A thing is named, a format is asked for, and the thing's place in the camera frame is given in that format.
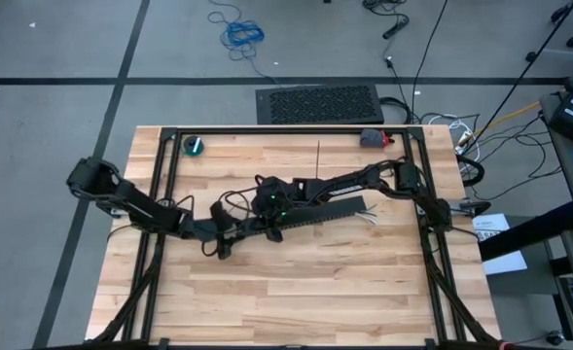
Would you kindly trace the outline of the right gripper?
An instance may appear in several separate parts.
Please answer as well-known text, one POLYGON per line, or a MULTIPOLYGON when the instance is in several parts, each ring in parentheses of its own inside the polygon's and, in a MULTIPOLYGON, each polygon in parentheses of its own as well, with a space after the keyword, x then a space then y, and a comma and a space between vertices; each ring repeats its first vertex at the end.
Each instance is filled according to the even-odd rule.
POLYGON ((269 241, 282 242, 283 235, 278 225, 295 207, 295 186, 275 176, 255 176, 254 180, 257 185, 256 196, 252 200, 254 220, 262 224, 255 230, 264 231, 269 241))

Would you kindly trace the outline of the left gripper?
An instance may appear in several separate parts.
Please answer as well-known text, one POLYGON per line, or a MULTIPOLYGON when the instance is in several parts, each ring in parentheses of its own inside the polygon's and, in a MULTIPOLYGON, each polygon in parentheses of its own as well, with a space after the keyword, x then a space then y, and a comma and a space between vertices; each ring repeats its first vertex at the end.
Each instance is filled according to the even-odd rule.
MULTIPOLYGON (((217 229, 217 255, 219 260, 227 259, 232 253, 232 240, 226 237, 226 231, 233 226, 233 217, 224 209, 221 201, 216 201, 210 206, 213 223, 217 229)), ((251 220, 236 221, 235 235, 251 235, 251 230, 246 229, 251 225, 251 220)))

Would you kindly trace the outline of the black slotted cable duct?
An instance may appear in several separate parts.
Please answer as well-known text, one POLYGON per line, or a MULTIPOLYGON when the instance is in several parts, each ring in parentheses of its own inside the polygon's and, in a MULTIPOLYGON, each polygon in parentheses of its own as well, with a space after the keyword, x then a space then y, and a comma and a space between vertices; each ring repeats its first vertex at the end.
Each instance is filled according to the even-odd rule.
MULTIPOLYGON (((251 235, 236 235, 236 237, 248 237, 248 236, 253 236, 253 235, 261 235, 263 234, 265 235, 264 231, 256 231, 255 227, 257 225, 262 225, 260 223, 257 223, 254 218, 250 219, 251 220, 251 225, 250 227, 246 227, 246 229, 251 230, 251 235)), ((289 223, 284 223, 284 219, 282 220, 282 222, 278 225, 278 227, 281 229, 281 232, 283 232, 286 229, 290 229, 290 228, 298 228, 298 227, 303 227, 303 226, 309 226, 309 225, 314 225, 314 224, 318 224, 318 223, 322 223, 322 222, 327 222, 327 221, 332 221, 332 220, 324 220, 324 221, 317 221, 317 222, 302 222, 302 223, 293 223, 293 224, 289 224, 289 223)))

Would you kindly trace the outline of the green tape roll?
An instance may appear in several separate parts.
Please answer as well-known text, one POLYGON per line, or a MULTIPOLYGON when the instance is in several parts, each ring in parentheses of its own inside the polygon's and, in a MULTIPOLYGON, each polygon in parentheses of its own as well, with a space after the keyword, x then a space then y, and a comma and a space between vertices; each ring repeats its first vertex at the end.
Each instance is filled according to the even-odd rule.
POLYGON ((182 149, 186 156, 198 157, 204 151, 203 140, 196 135, 188 136, 182 142, 182 149))

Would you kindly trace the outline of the black perforated floor mat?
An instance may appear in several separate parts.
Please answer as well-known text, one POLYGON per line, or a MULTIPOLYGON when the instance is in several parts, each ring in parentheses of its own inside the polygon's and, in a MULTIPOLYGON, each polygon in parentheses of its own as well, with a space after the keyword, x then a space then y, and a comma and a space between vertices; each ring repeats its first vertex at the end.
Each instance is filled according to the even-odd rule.
POLYGON ((384 124, 373 85, 257 89, 258 124, 384 124))

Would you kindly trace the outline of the grey red tool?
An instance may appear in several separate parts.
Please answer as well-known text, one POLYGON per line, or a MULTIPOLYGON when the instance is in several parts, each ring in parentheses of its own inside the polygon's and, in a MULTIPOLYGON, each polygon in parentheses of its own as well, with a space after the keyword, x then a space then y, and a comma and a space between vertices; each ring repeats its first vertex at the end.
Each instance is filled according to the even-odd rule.
POLYGON ((383 149, 394 142, 383 130, 365 128, 360 133, 360 146, 363 148, 383 149))

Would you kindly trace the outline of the white printed paper sheet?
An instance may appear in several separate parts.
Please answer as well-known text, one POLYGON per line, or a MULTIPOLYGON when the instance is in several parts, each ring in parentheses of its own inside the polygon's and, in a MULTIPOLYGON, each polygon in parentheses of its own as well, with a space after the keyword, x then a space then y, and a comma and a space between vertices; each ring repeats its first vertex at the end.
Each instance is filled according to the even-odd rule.
MULTIPOLYGON (((472 220, 473 229, 479 242, 494 237, 510 228, 504 214, 480 215, 472 220)), ((527 264, 520 251, 515 251, 507 255, 483 262, 483 269, 487 276, 516 272, 527 269, 527 264)))

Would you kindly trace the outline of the black desk leg beam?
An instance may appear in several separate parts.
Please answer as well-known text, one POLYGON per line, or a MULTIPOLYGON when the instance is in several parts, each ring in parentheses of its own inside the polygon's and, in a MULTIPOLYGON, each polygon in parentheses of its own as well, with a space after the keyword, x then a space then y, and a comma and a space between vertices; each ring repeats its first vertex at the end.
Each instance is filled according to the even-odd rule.
POLYGON ((573 229, 573 202, 489 237, 479 243, 483 262, 518 251, 573 229))

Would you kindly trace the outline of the black aluminium table frame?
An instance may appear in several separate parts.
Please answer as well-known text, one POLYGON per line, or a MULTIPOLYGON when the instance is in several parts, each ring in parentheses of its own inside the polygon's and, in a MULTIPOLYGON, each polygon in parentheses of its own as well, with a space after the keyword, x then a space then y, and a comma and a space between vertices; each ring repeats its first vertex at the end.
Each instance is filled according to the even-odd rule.
MULTIPOLYGON (((358 125, 141 126, 121 176, 156 201, 211 217, 221 201, 254 218, 255 176, 330 179, 406 156, 449 204, 464 191, 447 130, 387 125, 395 142, 360 146, 358 125), (182 149, 191 135, 204 151, 182 149)), ((494 314, 465 221, 433 231, 411 200, 352 192, 367 209, 253 235, 225 260, 202 243, 131 225, 107 245, 94 337, 48 350, 510 350, 483 328, 494 314)))

